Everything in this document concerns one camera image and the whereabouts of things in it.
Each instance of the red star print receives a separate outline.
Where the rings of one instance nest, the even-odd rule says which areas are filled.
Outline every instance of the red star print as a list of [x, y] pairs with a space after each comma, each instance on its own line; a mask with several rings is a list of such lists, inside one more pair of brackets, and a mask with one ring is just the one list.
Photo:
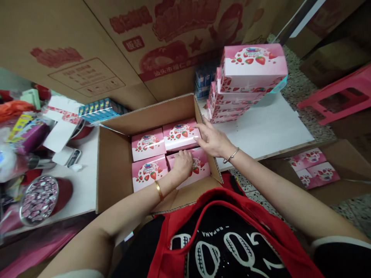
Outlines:
[[192, 53], [196, 50], [201, 50], [200, 46], [201, 46], [202, 40], [203, 39], [198, 39], [197, 36], [194, 37], [194, 41], [188, 45], [190, 48], [192, 48]]

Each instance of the bangle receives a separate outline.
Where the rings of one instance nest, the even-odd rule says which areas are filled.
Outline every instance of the bangle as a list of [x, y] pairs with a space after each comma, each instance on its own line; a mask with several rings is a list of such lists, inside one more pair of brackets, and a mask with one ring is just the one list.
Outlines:
[[155, 180], [155, 184], [156, 184], [156, 188], [157, 188], [157, 191], [158, 191], [158, 194], [160, 195], [160, 200], [163, 201], [163, 195], [162, 195], [162, 192], [161, 192], [161, 188], [160, 186], [158, 185], [158, 182]]
[[224, 159], [224, 160], [223, 160], [223, 164], [226, 164], [226, 163], [229, 162], [232, 158], [234, 158], [235, 154], [236, 154], [239, 150], [240, 150], [240, 148], [237, 147], [237, 151], [236, 151], [233, 155], [231, 155], [231, 156], [228, 158], [228, 160], [227, 160], [227, 159]]

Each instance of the strawberry print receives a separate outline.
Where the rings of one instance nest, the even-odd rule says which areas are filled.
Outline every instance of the strawberry print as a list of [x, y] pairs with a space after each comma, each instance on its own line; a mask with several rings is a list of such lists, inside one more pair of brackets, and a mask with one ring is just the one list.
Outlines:
[[277, 58], [277, 56], [274, 56], [272, 53], [269, 53], [269, 59], [274, 59], [274, 58]]
[[257, 61], [261, 65], [265, 64], [265, 58], [263, 56], [256, 57], [255, 61]]

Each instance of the pink plastic stool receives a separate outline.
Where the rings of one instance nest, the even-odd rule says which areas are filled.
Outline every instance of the pink plastic stool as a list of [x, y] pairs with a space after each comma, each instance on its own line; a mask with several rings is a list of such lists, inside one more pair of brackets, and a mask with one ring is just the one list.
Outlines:
[[[362, 94], [355, 95], [347, 90], [348, 88], [355, 88]], [[318, 103], [336, 93], [340, 93], [349, 99], [349, 101], [342, 106], [344, 110], [338, 113], [332, 113], [328, 111], [326, 107]], [[298, 103], [299, 109], [303, 109], [307, 106], [312, 106], [325, 116], [325, 119], [318, 122], [320, 125], [327, 125], [328, 123], [371, 107], [371, 65], [367, 65], [333, 82], [325, 88], [314, 92], [308, 99]]]

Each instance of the silver bracelet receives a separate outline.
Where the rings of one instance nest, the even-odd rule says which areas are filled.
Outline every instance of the silver bracelet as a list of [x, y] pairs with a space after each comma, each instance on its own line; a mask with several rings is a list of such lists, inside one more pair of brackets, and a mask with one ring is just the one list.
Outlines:
[[226, 164], [226, 163], [229, 162], [232, 158], [234, 158], [235, 154], [236, 154], [239, 150], [240, 150], [240, 148], [237, 147], [237, 151], [236, 151], [233, 155], [231, 155], [231, 156], [228, 158], [228, 160], [224, 159], [224, 160], [223, 160], [223, 164]]

